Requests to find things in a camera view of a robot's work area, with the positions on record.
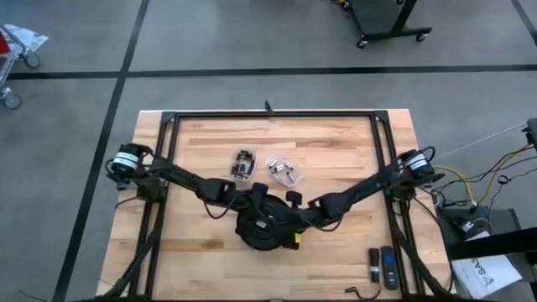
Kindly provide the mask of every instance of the black remote control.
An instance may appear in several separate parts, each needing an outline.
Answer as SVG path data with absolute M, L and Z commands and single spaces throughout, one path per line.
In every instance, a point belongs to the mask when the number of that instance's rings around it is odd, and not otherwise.
M 399 286 L 397 280 L 397 263 L 395 263 L 394 249 L 392 247 L 380 248 L 383 260 L 384 286 L 389 290 L 396 290 Z

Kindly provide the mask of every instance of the yellow cable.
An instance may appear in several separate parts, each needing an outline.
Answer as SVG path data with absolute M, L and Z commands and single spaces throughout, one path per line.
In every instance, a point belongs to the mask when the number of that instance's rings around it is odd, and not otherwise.
M 433 168 L 435 169 L 443 169 L 443 170 L 446 170 L 446 171 L 449 171 L 449 172 L 452 172 L 453 174 L 457 175 L 461 181 L 464 183 L 464 186 L 467 188 L 467 194 L 468 194 L 468 198 L 470 198 L 470 200 L 473 201 L 473 194 L 472 194 L 472 190 L 470 190 L 470 185 L 467 183 L 467 180 L 464 178 L 464 176 L 462 175 L 461 172 L 453 169 L 453 168 L 450 168 L 450 167 L 446 167 L 446 166 L 433 166 Z
M 493 177 L 491 177 L 491 179 L 488 181 L 488 185 L 487 185 L 487 189 L 485 190 L 485 194 L 483 194 L 483 197 L 481 197 L 481 199 L 477 203 L 482 203 L 485 200 L 485 198 L 487 198 L 488 193 L 490 192 L 490 189 L 493 187 L 493 182 L 494 182 L 494 179 L 496 178 L 496 173 L 498 172 L 498 170 L 501 169 L 503 167 L 503 165 L 505 163 L 507 163 L 510 159 L 512 159 L 515 156 L 519 155 L 520 152 L 524 151 L 527 147 L 529 147 L 529 144 L 523 146 L 522 148 L 517 150 L 517 152 L 509 155 L 506 159 L 502 160 L 502 162 L 498 165 L 498 167 L 496 167 L 496 171 L 494 171 Z

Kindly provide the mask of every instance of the caster wheel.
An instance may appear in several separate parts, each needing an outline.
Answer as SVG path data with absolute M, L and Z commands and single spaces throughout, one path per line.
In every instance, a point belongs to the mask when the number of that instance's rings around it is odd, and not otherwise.
M 41 65 L 41 59 L 33 52 L 29 51 L 26 56 L 23 57 L 23 62 L 29 68 L 35 69 Z
M 359 41 L 356 43 L 356 47 L 358 47 L 359 49 L 363 49 L 364 47 L 366 47 L 367 44 L 368 44 L 367 41 L 359 40 Z
M 3 105 L 9 109 L 17 109 L 23 100 L 14 93 L 8 93 L 3 99 Z
M 416 36 L 416 41 L 417 42 L 423 42 L 423 40 L 425 40 L 425 38 L 427 38 L 428 34 L 418 34 Z

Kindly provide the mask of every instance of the gray floor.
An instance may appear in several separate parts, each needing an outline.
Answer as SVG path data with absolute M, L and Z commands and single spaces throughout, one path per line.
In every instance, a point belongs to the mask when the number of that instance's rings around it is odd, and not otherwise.
M 537 2 L 520 2 L 537 23 Z M 119 71 L 141 0 L 0 3 L 3 23 L 50 36 L 37 71 L 83 72 Z M 409 25 L 434 29 L 423 44 L 402 38 L 359 50 L 354 24 L 329 0 L 152 0 L 130 70 L 537 64 L 507 0 L 424 0 Z M 537 117 L 535 83 L 530 71 L 127 79 L 107 158 L 131 139 L 139 110 L 260 108 L 267 99 L 276 108 L 409 108 L 420 144 L 442 155 Z M 0 296 L 28 301 L 22 289 L 50 300 L 115 80 L 8 84 L 24 103 L 0 107 Z M 523 144 L 516 129 L 439 162 L 474 174 Z M 535 227 L 536 180 L 514 181 L 494 207 L 513 207 L 523 227 Z M 116 199 L 102 175 L 68 300 L 95 293 Z M 533 301 L 525 284 L 495 299 Z

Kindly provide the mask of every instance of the white paper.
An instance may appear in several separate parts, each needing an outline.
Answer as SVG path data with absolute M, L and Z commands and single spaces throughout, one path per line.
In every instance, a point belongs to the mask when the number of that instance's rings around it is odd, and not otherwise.
M 481 232 L 468 240 L 489 237 Z M 465 290 L 474 299 L 481 299 L 522 277 L 505 255 L 455 260 L 453 271 Z
M 41 45 L 43 45 L 44 42 L 49 39 L 49 37 L 42 34 L 38 34 L 29 29 L 23 29 L 12 24 L 4 25 L 6 29 L 8 29 L 12 34 L 17 36 L 17 38 L 20 39 L 21 42 L 23 42 L 23 44 L 29 47 L 32 51 L 37 50 L 39 47 L 41 47 Z M 3 30 L 0 29 L 0 32 L 2 32 L 4 38 L 7 40 L 9 48 L 13 49 L 15 43 L 11 41 L 8 34 L 4 33 Z

